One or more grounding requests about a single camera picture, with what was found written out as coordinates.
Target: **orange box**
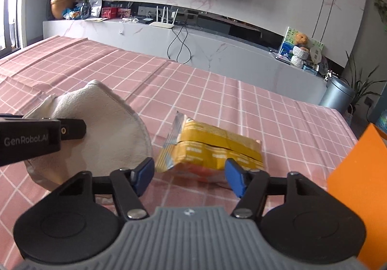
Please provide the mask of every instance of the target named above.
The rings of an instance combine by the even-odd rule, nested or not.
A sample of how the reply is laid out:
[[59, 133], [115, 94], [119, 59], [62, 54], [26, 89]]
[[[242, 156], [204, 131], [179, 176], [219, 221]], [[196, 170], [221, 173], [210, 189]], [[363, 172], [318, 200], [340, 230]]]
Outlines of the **orange box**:
[[366, 240], [358, 259], [371, 270], [387, 262], [385, 140], [387, 136], [370, 124], [327, 180], [328, 192], [356, 212], [366, 225]]

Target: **white cloth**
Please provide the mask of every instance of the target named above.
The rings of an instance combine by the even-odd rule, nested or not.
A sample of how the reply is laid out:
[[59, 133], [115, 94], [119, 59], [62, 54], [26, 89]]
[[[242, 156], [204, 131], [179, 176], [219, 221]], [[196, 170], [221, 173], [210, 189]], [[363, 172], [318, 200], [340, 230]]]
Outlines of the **white cloth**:
[[61, 142], [61, 150], [25, 161], [33, 181], [52, 191], [76, 173], [108, 176], [134, 169], [152, 156], [146, 126], [137, 113], [107, 86], [93, 80], [84, 88], [49, 96], [24, 118], [75, 118], [86, 123], [83, 139]]

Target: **trash can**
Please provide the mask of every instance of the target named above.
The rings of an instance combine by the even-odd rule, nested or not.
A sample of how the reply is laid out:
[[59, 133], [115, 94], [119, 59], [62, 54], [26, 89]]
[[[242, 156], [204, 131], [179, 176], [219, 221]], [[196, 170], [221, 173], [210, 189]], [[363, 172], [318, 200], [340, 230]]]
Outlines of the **trash can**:
[[355, 91], [338, 78], [332, 77], [327, 83], [327, 90], [320, 101], [320, 106], [336, 109], [341, 115], [355, 97]]

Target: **glass vase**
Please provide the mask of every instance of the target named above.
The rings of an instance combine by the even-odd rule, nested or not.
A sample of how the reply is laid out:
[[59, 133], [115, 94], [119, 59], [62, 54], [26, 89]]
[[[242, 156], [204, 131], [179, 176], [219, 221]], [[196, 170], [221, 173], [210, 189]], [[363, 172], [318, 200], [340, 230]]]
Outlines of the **glass vase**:
[[80, 11], [80, 19], [85, 20], [91, 16], [91, 5], [88, 2], [83, 2]]

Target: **snack package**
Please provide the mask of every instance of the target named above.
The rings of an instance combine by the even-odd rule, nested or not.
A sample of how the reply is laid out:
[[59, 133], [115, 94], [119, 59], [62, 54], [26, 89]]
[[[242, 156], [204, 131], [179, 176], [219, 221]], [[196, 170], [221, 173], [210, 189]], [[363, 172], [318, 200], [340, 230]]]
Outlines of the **snack package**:
[[259, 141], [197, 122], [177, 112], [156, 171], [202, 182], [225, 183], [224, 163], [233, 158], [245, 169], [263, 169]]

